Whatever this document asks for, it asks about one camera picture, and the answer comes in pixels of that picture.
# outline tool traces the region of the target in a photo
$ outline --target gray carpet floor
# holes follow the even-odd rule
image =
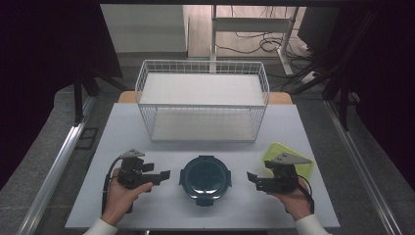
[[[269,73],[280,71],[276,60],[263,59]],[[133,89],[139,67],[123,67],[120,82]],[[275,91],[286,78],[269,76]],[[82,185],[89,163],[94,156],[113,103],[120,91],[97,78],[101,94],[96,97],[84,136],[77,143],[60,183],[40,220],[34,234],[82,234],[83,231],[65,229],[71,207]],[[285,87],[290,90],[290,83]],[[347,152],[328,108],[321,98],[324,83],[299,95],[293,95],[307,137],[318,162],[341,228],[328,228],[333,234],[388,234],[373,201],[369,197],[357,169]],[[73,125],[73,89],[61,90],[55,97],[55,108],[28,151],[21,165],[0,192],[0,234],[16,234],[31,206],[54,159],[58,155]],[[368,165],[368,170],[397,220],[402,234],[415,234],[415,194],[402,178],[391,160],[361,123],[354,106],[348,108],[349,134]],[[119,231],[117,234],[137,234]],[[269,234],[297,234],[294,229],[271,231]]]

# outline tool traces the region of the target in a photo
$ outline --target hand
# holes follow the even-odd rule
[[[299,178],[299,184],[306,189],[304,180]],[[266,194],[272,195],[278,198],[281,203],[285,206],[287,212],[293,217],[294,221],[297,221],[301,218],[304,218],[308,215],[311,215],[310,204],[308,203],[307,198],[304,196],[300,189],[296,188],[293,193],[290,194],[279,194],[279,193],[270,193]]]
[[[131,204],[138,198],[138,195],[149,191],[153,187],[153,183],[150,182],[135,189],[126,189],[116,180],[118,173],[119,168],[114,169],[106,209],[101,216],[102,220],[112,226],[116,226],[121,221]]]

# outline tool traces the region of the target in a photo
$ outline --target white table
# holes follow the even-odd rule
[[[292,218],[272,196],[255,190],[247,171],[264,175],[261,158],[280,142],[314,159],[295,105],[268,106],[254,143],[150,141],[136,104],[115,104],[66,228],[88,228],[101,213],[104,178],[113,160],[132,148],[155,163],[154,173],[171,170],[170,179],[134,203],[119,228],[137,230],[270,230],[293,227]],[[232,187],[212,207],[201,208],[179,186],[180,169],[198,155],[214,155],[232,174]],[[310,177],[315,213],[325,227],[338,227],[318,163]]]

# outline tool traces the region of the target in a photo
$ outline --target white sleeve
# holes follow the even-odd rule
[[[104,222],[101,218],[95,219],[94,225],[84,233],[84,235],[114,235],[118,229],[113,227],[106,222]]]
[[[315,214],[311,214],[294,222],[294,226],[299,235],[329,235],[329,233],[321,226]]]

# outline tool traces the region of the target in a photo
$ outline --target wire mesh basket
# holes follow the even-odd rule
[[[260,62],[145,61],[135,93],[152,141],[253,142],[269,86]]]

